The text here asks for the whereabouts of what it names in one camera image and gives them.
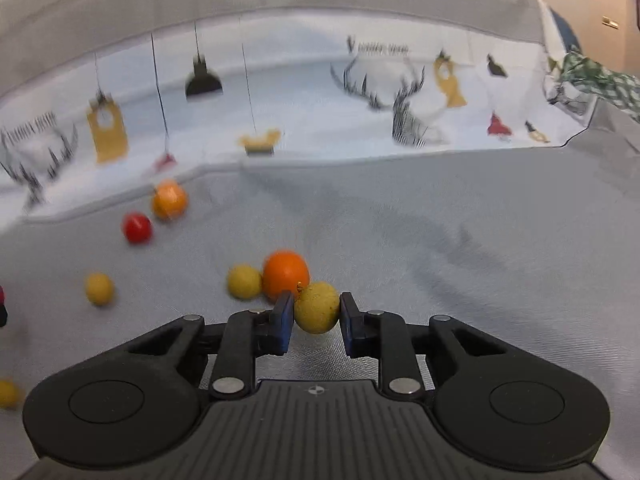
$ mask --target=orange ball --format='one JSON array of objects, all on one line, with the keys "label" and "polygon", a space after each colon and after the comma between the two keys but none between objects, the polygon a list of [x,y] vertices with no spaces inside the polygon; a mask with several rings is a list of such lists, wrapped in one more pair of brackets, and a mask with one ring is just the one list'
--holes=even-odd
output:
[{"label": "orange ball", "polygon": [[182,215],[189,205],[189,195],[175,180],[165,180],[158,184],[151,201],[151,209],[161,220]]},{"label": "orange ball", "polygon": [[293,251],[276,251],[264,261],[262,291],[271,301],[276,301],[284,290],[290,290],[297,298],[298,289],[306,287],[309,281],[305,261]]}]

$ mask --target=crosshair logo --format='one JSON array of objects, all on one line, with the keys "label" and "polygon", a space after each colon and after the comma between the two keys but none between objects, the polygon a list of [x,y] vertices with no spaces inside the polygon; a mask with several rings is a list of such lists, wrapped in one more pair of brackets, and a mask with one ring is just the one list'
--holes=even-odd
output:
[{"label": "crosshair logo", "polygon": [[318,384],[316,384],[316,386],[312,386],[311,388],[309,388],[307,390],[311,395],[314,396],[318,396],[318,395],[322,395],[324,394],[324,392],[326,391],[322,386],[319,386]]}]

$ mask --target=black lamp shade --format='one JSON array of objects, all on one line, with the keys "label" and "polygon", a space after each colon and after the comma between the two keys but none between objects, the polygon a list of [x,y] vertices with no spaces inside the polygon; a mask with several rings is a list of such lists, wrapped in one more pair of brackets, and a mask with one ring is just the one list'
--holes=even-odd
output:
[{"label": "black lamp shade", "polygon": [[222,93],[220,78],[207,70],[204,58],[197,57],[193,60],[193,76],[187,81],[185,94],[187,99],[211,92]]}]

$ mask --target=yellow-green fruit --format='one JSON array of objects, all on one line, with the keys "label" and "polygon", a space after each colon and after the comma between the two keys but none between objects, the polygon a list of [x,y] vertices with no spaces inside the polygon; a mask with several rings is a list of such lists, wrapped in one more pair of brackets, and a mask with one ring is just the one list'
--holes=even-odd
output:
[{"label": "yellow-green fruit", "polygon": [[89,274],[84,280],[86,298],[95,306],[104,306],[113,299],[114,286],[111,279],[101,272]]},{"label": "yellow-green fruit", "polygon": [[13,410],[20,404],[22,394],[11,381],[0,380],[0,408]]},{"label": "yellow-green fruit", "polygon": [[236,265],[226,276],[226,288],[238,300],[251,300],[262,290],[262,276],[249,265]]},{"label": "yellow-green fruit", "polygon": [[340,317],[338,292],[327,282],[309,283],[293,306],[293,317],[305,332],[329,332]]}]

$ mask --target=red ball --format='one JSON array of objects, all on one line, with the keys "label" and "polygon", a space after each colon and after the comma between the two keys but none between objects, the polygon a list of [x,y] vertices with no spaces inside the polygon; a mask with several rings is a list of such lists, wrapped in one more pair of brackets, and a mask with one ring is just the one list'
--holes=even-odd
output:
[{"label": "red ball", "polygon": [[142,213],[130,213],[122,221],[122,233],[130,244],[143,244],[151,239],[154,228],[147,216]]}]

